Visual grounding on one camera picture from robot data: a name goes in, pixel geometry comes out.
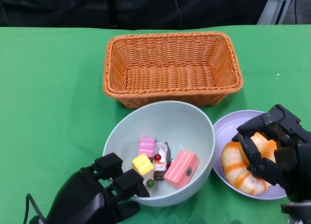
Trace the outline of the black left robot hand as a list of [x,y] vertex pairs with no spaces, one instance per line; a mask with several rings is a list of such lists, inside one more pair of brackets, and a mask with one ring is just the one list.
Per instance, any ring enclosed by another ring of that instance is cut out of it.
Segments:
[[48,224],[117,224],[140,210],[133,196],[149,197],[143,177],[122,171],[122,159],[110,153],[75,172],[57,193]]

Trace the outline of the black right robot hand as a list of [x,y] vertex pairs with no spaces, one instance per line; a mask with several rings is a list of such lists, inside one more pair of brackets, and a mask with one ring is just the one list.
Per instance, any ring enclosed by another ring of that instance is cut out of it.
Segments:
[[[311,199],[311,133],[301,120],[280,104],[237,128],[233,142],[239,142],[249,161],[247,169],[271,185],[280,185],[292,202]],[[275,160],[263,157],[251,137],[259,133],[273,140]]]

